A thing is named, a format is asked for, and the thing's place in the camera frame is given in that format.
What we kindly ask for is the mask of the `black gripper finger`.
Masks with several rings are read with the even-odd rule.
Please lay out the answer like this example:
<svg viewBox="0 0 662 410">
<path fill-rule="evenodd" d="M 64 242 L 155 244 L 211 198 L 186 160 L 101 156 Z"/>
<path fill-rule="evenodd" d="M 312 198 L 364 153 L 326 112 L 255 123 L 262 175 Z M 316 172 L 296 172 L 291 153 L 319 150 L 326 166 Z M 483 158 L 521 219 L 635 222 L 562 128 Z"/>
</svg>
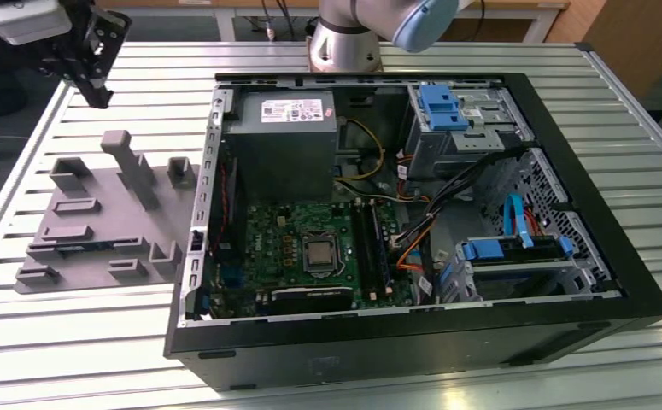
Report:
<svg viewBox="0 0 662 410">
<path fill-rule="evenodd" d="M 91 107 L 100 106 L 100 91 L 93 87 L 89 77 L 84 75 L 63 74 L 61 79 L 80 92 L 85 103 Z"/>
<path fill-rule="evenodd" d="M 97 93 L 93 107 L 107 108 L 113 94 L 105 87 L 107 76 L 125 41 L 132 20 L 127 15 L 116 11 L 100 8 L 93 8 L 93 11 L 96 13 L 93 33 L 97 35 L 99 45 L 97 62 L 93 65 L 96 75 L 93 77 L 93 86 Z"/>
</svg>

